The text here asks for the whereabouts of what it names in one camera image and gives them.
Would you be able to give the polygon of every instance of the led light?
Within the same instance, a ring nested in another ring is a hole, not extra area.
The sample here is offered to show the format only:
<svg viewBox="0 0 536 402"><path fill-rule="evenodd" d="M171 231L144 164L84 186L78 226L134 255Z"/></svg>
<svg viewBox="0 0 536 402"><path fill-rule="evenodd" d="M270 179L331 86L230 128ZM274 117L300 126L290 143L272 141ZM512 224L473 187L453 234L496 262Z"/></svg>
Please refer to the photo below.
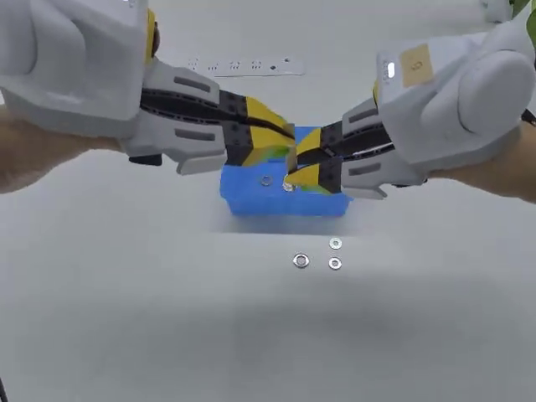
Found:
<svg viewBox="0 0 536 402"><path fill-rule="evenodd" d="M389 78L394 77L394 63L387 64L387 76Z"/></svg>

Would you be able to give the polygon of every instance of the yellow sticker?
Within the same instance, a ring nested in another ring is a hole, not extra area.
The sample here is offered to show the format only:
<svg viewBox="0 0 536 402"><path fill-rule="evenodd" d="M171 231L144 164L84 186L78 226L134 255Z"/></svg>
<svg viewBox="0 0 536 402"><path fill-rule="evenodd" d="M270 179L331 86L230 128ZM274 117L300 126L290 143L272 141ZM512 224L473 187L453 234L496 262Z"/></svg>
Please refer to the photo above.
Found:
<svg viewBox="0 0 536 402"><path fill-rule="evenodd" d="M434 78L428 44L405 50L399 60L404 88L424 84Z"/></svg>

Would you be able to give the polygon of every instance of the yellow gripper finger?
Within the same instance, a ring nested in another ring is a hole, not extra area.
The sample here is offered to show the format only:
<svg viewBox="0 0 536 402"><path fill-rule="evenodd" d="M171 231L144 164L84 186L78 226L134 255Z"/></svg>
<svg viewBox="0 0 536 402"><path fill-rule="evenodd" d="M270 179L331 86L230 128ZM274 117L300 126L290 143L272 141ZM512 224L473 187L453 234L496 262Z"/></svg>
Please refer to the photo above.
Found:
<svg viewBox="0 0 536 402"><path fill-rule="evenodd" d="M326 162L300 167L289 172L285 183L297 186L305 191L323 194L341 193L341 159L329 159Z"/></svg>
<svg viewBox="0 0 536 402"><path fill-rule="evenodd" d="M264 103L256 98L246 96L245 104L248 119L265 123L267 126L272 127L274 131L278 131L284 136L294 138L293 126Z"/></svg>
<svg viewBox="0 0 536 402"><path fill-rule="evenodd" d="M250 127L251 149L241 166L253 166L273 157L284 157L296 144L293 138L265 127Z"/></svg>

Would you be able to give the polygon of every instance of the human hand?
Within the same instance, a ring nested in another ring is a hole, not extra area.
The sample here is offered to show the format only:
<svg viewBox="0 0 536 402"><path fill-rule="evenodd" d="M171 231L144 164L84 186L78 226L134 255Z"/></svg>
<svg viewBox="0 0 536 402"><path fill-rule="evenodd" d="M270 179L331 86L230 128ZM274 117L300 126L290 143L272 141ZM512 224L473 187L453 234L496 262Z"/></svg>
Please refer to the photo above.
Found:
<svg viewBox="0 0 536 402"><path fill-rule="evenodd" d="M497 157L477 165L433 172L503 197L536 204L536 127L522 122L519 140Z"/></svg>
<svg viewBox="0 0 536 402"><path fill-rule="evenodd" d="M0 193L26 188L55 167L90 150L121 151L113 138L51 133L0 106Z"/></svg>

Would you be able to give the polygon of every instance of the metal washer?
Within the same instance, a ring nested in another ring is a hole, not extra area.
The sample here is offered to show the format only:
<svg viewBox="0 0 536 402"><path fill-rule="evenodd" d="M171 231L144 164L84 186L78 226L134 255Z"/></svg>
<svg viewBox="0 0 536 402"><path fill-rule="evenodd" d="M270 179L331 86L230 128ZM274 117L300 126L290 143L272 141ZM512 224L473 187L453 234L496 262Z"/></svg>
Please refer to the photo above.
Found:
<svg viewBox="0 0 536 402"><path fill-rule="evenodd" d="M262 178L260 178L260 185L262 186L265 186L265 187L268 187L268 186L271 186L271 184L274 182L274 179L271 178L271 176L263 176Z"/></svg>
<svg viewBox="0 0 536 402"><path fill-rule="evenodd" d="M330 258L327 264L332 271L338 271L343 267L343 263L337 257Z"/></svg>
<svg viewBox="0 0 536 402"><path fill-rule="evenodd" d="M341 247L343 247L343 241L338 237L333 237L329 240L329 246L334 250L339 250Z"/></svg>
<svg viewBox="0 0 536 402"><path fill-rule="evenodd" d="M307 254L300 253L300 254L294 255L292 262L294 263L296 268L303 270L304 268L307 268L310 261L309 261L309 257L307 256Z"/></svg>

